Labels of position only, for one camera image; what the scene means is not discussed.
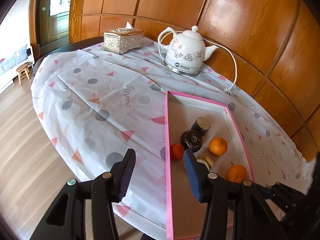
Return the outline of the large orange with stem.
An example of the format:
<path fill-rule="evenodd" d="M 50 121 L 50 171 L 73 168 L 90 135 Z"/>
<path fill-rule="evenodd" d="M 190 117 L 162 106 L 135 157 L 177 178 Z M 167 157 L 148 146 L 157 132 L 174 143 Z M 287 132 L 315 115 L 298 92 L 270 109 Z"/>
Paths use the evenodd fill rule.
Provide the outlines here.
<path fill-rule="evenodd" d="M 242 183 L 245 179 L 248 178 L 247 170 L 242 165 L 234 165 L 231 162 L 231 168 L 227 174 L 227 180 L 234 183 Z"/>

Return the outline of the small orange tangerine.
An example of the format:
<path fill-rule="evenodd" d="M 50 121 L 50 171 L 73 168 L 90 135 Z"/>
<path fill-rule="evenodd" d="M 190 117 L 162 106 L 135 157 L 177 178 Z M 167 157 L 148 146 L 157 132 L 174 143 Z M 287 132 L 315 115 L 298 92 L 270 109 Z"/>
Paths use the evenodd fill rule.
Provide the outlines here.
<path fill-rule="evenodd" d="M 228 150 L 227 142 L 222 137 L 215 137 L 209 143 L 209 150 L 216 156 L 222 156 Z"/>

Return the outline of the dark round water chestnut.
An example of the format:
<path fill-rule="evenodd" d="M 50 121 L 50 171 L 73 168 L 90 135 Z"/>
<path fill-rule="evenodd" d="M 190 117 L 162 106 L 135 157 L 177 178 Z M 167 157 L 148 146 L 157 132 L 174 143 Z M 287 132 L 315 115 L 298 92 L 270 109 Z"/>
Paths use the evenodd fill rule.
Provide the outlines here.
<path fill-rule="evenodd" d="M 197 152 L 202 147 L 202 137 L 195 130 L 185 131 L 181 135 L 180 143 L 185 150 L 190 149 L 193 152 Z"/>

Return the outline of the red tomato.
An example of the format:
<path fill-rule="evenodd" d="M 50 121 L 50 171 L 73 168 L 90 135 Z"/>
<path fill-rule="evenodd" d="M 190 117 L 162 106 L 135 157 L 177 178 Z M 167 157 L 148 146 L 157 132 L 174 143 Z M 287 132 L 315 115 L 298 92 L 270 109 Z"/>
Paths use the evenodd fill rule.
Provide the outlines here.
<path fill-rule="evenodd" d="M 183 158 L 183 154 L 184 154 L 184 147 L 179 144 L 172 144 L 170 146 L 170 159 L 171 160 L 181 160 Z"/>

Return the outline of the small cut dark cylinder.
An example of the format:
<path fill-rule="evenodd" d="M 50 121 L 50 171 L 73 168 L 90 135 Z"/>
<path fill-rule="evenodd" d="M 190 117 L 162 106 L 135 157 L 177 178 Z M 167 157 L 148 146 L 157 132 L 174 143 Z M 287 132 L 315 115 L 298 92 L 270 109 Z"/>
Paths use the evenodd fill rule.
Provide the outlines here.
<path fill-rule="evenodd" d="M 202 137 L 210 130 L 210 123 L 207 119 L 199 116 L 193 123 L 191 130 L 197 131 Z"/>

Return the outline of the pink-edged cardboard tray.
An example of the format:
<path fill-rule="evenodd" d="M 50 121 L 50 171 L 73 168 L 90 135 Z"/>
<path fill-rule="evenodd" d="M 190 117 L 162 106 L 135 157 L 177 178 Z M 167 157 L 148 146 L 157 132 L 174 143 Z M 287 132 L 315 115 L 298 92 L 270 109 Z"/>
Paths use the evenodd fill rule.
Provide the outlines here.
<path fill-rule="evenodd" d="M 247 179 L 254 181 L 254 171 L 244 140 L 228 106 L 223 103 L 180 92 L 168 91 L 164 99 L 165 175 L 167 198 L 167 238 L 198 239 L 201 235 L 207 204 L 201 204 L 210 194 L 205 192 L 208 174 L 227 179 L 232 165 L 241 165 Z M 202 137 L 201 148 L 187 152 L 180 160 L 172 160 L 170 146 L 180 142 L 198 117 L 205 118 L 209 131 Z M 205 155 L 211 156 L 209 143 L 221 137 L 227 142 L 227 152 L 213 157 L 214 164 L 197 163 Z"/>

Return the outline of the white patterned tablecloth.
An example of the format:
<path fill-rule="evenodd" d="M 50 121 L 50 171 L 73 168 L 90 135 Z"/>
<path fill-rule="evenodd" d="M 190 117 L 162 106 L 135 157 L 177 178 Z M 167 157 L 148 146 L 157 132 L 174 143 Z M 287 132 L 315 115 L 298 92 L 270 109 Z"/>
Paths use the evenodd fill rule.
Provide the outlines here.
<path fill-rule="evenodd" d="M 69 168 L 81 181 L 92 180 L 120 161 L 128 148 L 137 162 L 126 196 L 114 211 L 156 239 L 166 239 L 165 96 L 167 91 L 217 101 L 222 109 L 195 107 L 210 122 L 203 153 L 214 137 L 227 140 L 228 151 L 215 159 L 213 171 L 227 176 L 243 165 L 264 186 L 283 183 L 306 192 L 311 167 L 277 122 L 237 86 L 207 65 L 195 77 L 165 68 L 164 49 L 150 39 L 124 55 L 102 44 L 55 53 L 41 63 L 31 85 L 40 123 Z M 232 115 L 243 151 L 229 139 L 224 117 Z"/>

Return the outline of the wooden stool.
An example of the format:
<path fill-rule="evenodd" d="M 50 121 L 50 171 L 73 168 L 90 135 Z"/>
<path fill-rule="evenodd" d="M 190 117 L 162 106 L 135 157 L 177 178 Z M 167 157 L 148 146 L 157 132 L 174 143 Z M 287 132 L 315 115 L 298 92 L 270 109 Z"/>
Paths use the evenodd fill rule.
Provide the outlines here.
<path fill-rule="evenodd" d="M 24 63 L 16 69 L 18 74 L 18 84 L 22 85 L 22 80 L 26 77 L 28 80 L 30 79 L 30 70 L 29 70 L 29 63 Z"/>

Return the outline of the white ceramic electric kettle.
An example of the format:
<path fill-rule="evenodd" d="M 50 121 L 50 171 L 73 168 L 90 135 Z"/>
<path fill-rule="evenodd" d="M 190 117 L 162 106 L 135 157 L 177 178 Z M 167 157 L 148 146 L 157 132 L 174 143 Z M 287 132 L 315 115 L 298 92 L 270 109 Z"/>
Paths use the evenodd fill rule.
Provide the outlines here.
<path fill-rule="evenodd" d="M 178 33 L 168 27 L 159 34 L 157 42 L 160 48 L 167 50 L 164 61 L 173 72 L 198 75 L 204 61 L 218 48 L 216 45 L 207 47 L 198 30 L 198 26 L 194 25 L 191 29 Z M 168 45 L 164 45 L 161 39 L 168 33 L 172 33 L 172 40 Z"/>

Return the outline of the ornate tissue box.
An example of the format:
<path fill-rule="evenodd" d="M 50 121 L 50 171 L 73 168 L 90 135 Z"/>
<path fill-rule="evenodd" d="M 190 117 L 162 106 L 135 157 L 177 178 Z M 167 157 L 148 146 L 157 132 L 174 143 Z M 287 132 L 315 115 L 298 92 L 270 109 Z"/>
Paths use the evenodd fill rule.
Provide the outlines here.
<path fill-rule="evenodd" d="M 104 32 L 103 49 L 122 55 L 130 50 L 141 48 L 144 31 L 134 28 L 129 22 L 125 27 Z"/>

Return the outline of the wooden door with glass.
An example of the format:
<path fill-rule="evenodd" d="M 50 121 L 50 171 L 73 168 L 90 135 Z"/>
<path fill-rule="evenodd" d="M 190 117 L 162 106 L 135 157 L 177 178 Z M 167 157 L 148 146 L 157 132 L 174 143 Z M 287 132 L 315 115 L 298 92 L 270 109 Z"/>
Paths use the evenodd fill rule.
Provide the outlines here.
<path fill-rule="evenodd" d="M 84 0 L 30 0 L 30 42 L 37 58 L 81 41 Z"/>

